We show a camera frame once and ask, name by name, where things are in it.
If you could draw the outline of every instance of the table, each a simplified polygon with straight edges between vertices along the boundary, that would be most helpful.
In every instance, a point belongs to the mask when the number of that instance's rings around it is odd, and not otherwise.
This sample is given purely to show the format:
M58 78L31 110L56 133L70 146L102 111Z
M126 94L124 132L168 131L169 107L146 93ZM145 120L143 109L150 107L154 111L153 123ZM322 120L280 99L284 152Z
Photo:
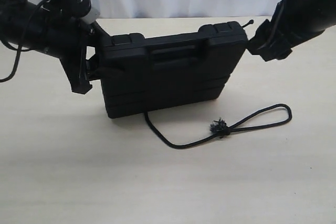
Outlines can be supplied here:
M197 31L242 18L106 19L112 35ZM264 17L247 27L249 38ZM165 146L143 115L111 120L99 82L70 92L57 59L29 52L0 85L2 224L336 223L336 28L284 61L245 53L217 101L151 113L174 143L209 135L276 103L293 121L187 151ZM1 46L2 77L14 54ZM286 117L277 111L248 125Z

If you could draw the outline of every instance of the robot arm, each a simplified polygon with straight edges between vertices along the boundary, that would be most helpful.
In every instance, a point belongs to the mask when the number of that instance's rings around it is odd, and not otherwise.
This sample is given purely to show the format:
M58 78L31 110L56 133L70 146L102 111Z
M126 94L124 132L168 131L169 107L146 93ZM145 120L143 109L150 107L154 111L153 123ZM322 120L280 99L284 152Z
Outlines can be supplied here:
M292 48L336 25L335 0L282 0L271 21L266 20L248 45L265 61L285 59Z

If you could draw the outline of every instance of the black plastic case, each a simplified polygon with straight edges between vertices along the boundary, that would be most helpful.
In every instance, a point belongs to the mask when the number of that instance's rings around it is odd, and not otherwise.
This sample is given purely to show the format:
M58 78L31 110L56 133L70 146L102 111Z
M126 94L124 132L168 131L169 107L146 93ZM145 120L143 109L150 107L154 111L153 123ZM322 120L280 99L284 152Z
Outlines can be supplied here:
M97 51L101 66L110 73L101 79L108 116L114 119L217 99L247 42L237 22L158 38L111 37Z

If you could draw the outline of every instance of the knot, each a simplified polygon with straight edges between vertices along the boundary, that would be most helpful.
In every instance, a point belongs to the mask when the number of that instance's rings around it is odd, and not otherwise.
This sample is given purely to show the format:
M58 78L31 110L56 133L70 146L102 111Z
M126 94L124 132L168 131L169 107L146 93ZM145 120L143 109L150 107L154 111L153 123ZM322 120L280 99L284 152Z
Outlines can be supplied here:
M210 125L210 131L213 134L218 134L221 138L231 135L230 127L221 118Z

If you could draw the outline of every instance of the black robotic arm segment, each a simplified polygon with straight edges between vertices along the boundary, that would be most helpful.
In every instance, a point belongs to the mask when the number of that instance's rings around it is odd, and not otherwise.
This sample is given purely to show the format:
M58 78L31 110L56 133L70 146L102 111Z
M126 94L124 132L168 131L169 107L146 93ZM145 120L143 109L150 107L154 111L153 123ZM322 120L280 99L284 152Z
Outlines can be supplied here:
M321 35L336 24L335 0L282 0L248 45L265 61L285 59L292 48Z

